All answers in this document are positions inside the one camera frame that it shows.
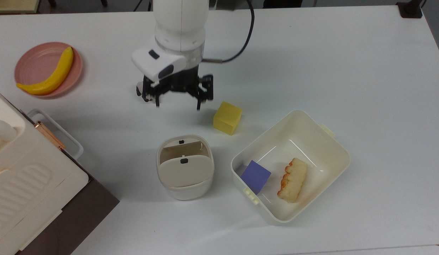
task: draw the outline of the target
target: purple cube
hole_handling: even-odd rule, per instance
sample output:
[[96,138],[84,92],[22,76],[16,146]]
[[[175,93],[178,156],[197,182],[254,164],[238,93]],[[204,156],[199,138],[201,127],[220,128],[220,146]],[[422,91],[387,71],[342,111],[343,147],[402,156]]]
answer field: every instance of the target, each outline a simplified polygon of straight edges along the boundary
[[271,174],[272,173],[270,173],[267,169],[251,160],[241,178],[252,190],[252,192],[257,195],[260,190],[262,190]]

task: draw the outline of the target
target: white plastic bin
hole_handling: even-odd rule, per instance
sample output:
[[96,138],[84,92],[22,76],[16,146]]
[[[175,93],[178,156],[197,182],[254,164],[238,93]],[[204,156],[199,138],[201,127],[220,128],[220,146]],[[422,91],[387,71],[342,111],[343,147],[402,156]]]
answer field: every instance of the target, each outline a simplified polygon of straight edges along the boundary
[[[308,164],[302,189],[295,203],[280,199],[284,168],[299,158]],[[272,174],[262,191],[255,195],[240,178],[251,160]],[[231,162],[233,182],[258,213],[270,224],[293,220],[317,198],[350,164],[350,155],[333,137],[303,111],[292,111]]]

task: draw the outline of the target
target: grey floor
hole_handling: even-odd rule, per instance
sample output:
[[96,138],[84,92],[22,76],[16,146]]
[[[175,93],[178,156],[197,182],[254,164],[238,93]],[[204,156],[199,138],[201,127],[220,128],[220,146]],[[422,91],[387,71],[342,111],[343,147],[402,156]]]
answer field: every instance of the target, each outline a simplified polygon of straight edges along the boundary
[[[302,7],[312,7],[315,0],[303,0]],[[397,1],[409,0],[317,0],[317,7],[323,6],[360,6],[394,5]],[[133,11],[139,0],[108,0],[103,7],[100,0],[56,0],[57,7],[51,8],[47,0],[41,0],[40,13],[89,13]],[[263,0],[252,0],[255,8],[262,8]],[[137,11],[147,11],[149,0],[143,0]],[[439,48],[439,0],[427,0],[422,9]]]

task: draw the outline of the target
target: toy banana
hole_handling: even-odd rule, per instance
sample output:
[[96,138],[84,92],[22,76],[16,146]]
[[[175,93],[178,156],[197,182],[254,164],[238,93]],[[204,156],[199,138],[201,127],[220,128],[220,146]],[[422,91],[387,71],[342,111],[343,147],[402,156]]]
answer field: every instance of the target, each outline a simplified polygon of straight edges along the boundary
[[64,52],[62,52],[61,58],[57,63],[56,69],[48,77],[46,80],[31,84],[31,85],[22,85],[17,84],[17,87],[28,92],[32,95],[43,96],[53,92],[59,85],[62,84],[64,79],[67,77],[67,74],[70,71],[73,63],[73,50],[72,47],[67,47]]

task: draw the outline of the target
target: black cable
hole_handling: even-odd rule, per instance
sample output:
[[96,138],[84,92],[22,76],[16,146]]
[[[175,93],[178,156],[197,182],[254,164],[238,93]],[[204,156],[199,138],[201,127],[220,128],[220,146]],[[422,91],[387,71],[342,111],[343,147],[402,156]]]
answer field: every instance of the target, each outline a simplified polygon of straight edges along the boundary
[[245,44],[243,45],[242,49],[232,58],[228,58],[226,60],[218,60],[218,59],[210,59],[210,58],[204,58],[202,60],[202,62],[210,62],[210,63],[227,63],[230,62],[232,60],[235,60],[246,48],[249,39],[251,38],[251,34],[252,34],[252,28],[254,27],[254,8],[252,7],[252,3],[251,0],[246,0],[248,6],[249,6],[249,10],[251,11],[251,25],[249,26],[249,32],[248,32],[248,36],[246,38]]
[[139,0],[139,3],[137,3],[135,9],[133,11],[136,11],[136,9],[139,7],[139,5],[141,4],[142,0]]

